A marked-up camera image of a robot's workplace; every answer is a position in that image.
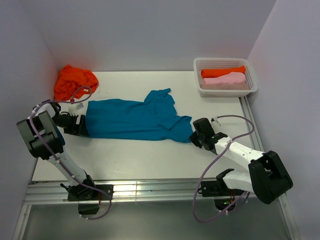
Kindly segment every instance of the blue cloth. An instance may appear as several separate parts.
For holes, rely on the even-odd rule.
[[[85,125],[91,138],[164,140],[189,143],[190,116],[177,116],[170,88],[152,90],[144,102],[89,101]]]

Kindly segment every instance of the rolled orange cloth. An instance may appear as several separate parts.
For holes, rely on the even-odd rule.
[[[201,71],[201,77],[202,78],[217,78],[217,77],[221,77],[223,75],[227,75],[232,72],[245,74],[246,67],[240,66],[240,67],[234,67],[234,68],[203,69]]]
[[[82,86],[89,86],[94,93],[99,85],[97,77],[90,70],[82,70],[77,67],[66,65],[59,73],[54,86],[54,98],[67,101],[71,99],[76,90]],[[79,99],[84,94],[89,94],[85,89],[79,90],[75,98]]]

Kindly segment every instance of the gray wall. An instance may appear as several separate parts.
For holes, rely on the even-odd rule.
[[[276,0],[20,0],[58,66],[192,70],[247,58]]]
[[[302,239],[320,239],[320,1],[278,0],[249,60],[258,92],[249,98],[265,150],[293,178],[288,192]]]
[[[53,96],[57,67],[17,0],[0,0],[0,239],[12,238],[35,167],[16,127]]]

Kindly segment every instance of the white plastic basket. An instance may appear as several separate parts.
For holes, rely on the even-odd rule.
[[[202,69],[230,69],[245,66],[246,84],[250,90],[208,90],[202,89],[201,85],[204,79],[201,77]],[[242,58],[218,58],[218,57],[200,57],[193,61],[194,77],[197,84],[198,92],[201,97],[209,98],[234,98],[244,97],[249,93],[258,90],[256,75],[249,62]]]

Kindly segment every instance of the cable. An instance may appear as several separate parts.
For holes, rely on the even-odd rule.
[[[74,98],[77,94],[77,92],[81,89],[88,89],[90,91],[89,93],[89,96],[87,96],[85,99],[83,100],[79,100],[79,101],[74,101]],[[57,155],[54,153],[54,151],[51,149],[51,147],[46,143],[46,141],[44,140],[44,138],[40,135],[40,133],[38,132],[34,122],[33,122],[33,117],[37,114],[37,111],[45,104],[50,104],[50,103],[66,103],[66,104],[79,104],[79,103],[82,103],[86,100],[88,100],[92,95],[92,89],[89,87],[89,86],[81,86],[79,87],[75,93],[72,95],[71,97],[71,100],[70,101],[59,101],[59,100],[48,100],[48,101],[45,101],[43,103],[41,103],[40,105],[37,105],[36,108],[32,111],[32,114],[31,116],[28,118],[29,121],[30,121],[30,125],[33,129],[33,131],[35,132],[36,136],[39,138],[39,140],[43,143],[43,145],[45,146],[45,148],[49,151],[49,153],[51,153],[51,155],[54,157],[54,159],[61,165],[61,167],[70,175],[70,177],[74,176],[74,174],[72,172],[70,172],[70,170],[61,162],[59,161],[59,158],[57,157]],[[109,207],[107,208],[107,210],[100,216],[96,216],[96,217],[86,217],[86,216],[81,216],[82,218],[84,219],[87,219],[87,220],[97,220],[97,219],[100,219],[102,217],[104,217],[105,215],[107,215],[107,213],[110,211],[110,208],[111,208],[111,197],[109,196],[108,193],[106,193],[105,191],[102,191],[96,187],[92,187],[92,186],[89,186],[89,185],[86,185],[82,182],[80,182],[76,177],[73,177],[73,179],[78,183],[80,184],[81,186],[85,187],[85,188],[88,188],[88,189],[92,189],[92,190],[95,190],[105,196],[107,196],[110,200],[109,200]]]
[[[244,134],[240,134],[238,136],[235,136],[233,138],[231,138],[232,141],[238,139],[238,138],[242,138],[244,136],[247,136],[247,135],[250,135],[252,134],[254,131],[255,131],[255,126],[254,124],[252,123],[252,121],[250,121],[249,119],[243,117],[243,116],[239,116],[239,115],[222,115],[222,116],[218,116],[217,118],[218,119],[222,119],[222,118],[229,118],[229,117],[234,117],[234,118],[240,118],[240,119],[244,119],[246,120],[250,125],[251,125],[251,130],[247,133],[244,133]],[[213,221],[214,219],[218,218],[219,216],[221,216],[222,214],[224,214],[231,206],[233,206],[234,204],[236,204],[240,198],[242,198],[244,195],[247,194],[247,196],[245,197],[242,205],[240,207],[237,208],[240,209],[244,203],[247,201],[248,197],[249,197],[249,194],[250,192],[243,192],[236,200],[234,200],[232,203],[230,203],[226,208],[224,208],[221,212],[219,212],[217,215],[209,218],[209,219],[206,219],[206,220],[202,220],[202,219],[199,219],[197,214],[196,214],[196,200],[197,200],[197,194],[198,194],[198,189],[200,188],[200,185],[201,185],[201,182],[202,180],[204,179],[206,173],[209,171],[209,169],[212,167],[213,164],[215,164],[229,149],[232,141],[228,142],[228,144],[226,145],[225,149],[218,155],[216,156],[216,158],[206,167],[206,169],[203,171],[203,173],[201,174],[200,178],[199,178],[199,181],[195,187],[195,191],[194,191],[194,195],[193,195],[193,200],[192,200],[192,215],[194,217],[195,220],[197,220],[199,223],[202,223],[202,224],[205,224],[205,223],[208,223],[208,222],[211,222]]]

